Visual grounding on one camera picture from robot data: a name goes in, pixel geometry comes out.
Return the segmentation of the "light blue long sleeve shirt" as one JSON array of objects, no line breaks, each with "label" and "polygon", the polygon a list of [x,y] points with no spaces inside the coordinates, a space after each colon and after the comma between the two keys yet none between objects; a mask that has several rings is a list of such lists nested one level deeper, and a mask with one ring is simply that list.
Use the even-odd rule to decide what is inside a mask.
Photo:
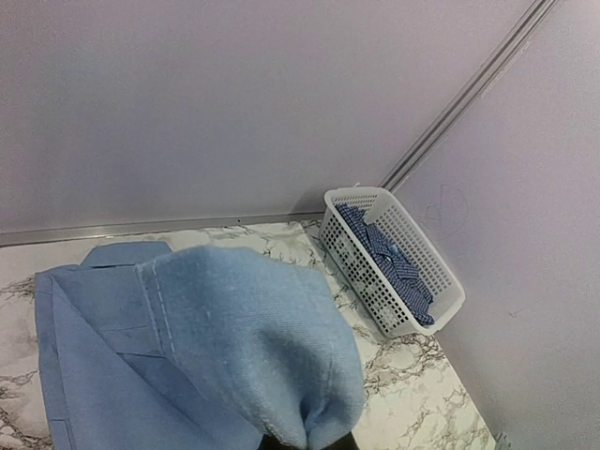
[{"label": "light blue long sleeve shirt", "polygon": [[92,249],[35,276],[57,449],[354,449],[359,354],[321,272],[249,248]]}]

